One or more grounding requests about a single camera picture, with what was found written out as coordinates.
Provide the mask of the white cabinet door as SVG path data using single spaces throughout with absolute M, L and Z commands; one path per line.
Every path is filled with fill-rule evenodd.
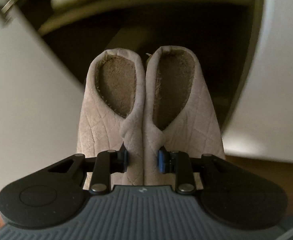
M 0 22 L 0 190 L 76 152 L 83 89 L 18 8 Z

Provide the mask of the beige quilted slipper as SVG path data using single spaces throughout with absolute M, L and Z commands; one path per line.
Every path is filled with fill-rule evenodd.
M 145 75 L 143 114 L 144 185 L 175 185 L 160 174 L 161 147 L 191 158 L 225 159 L 221 131 L 197 56 L 180 46 L 162 46 L 150 57 Z
M 99 152 L 129 152 L 125 173 L 113 174 L 112 185 L 144 183 L 142 119 L 145 71 L 135 52 L 116 48 L 103 51 L 91 63 L 79 120 L 77 151 L 87 157 Z

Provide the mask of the shoe cabinet shelf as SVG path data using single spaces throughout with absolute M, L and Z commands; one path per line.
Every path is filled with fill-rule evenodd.
M 257 47 L 264 0 L 96 0 L 53 15 L 39 34 L 83 82 L 103 50 L 142 59 L 161 46 L 198 57 L 221 128 L 235 109 Z

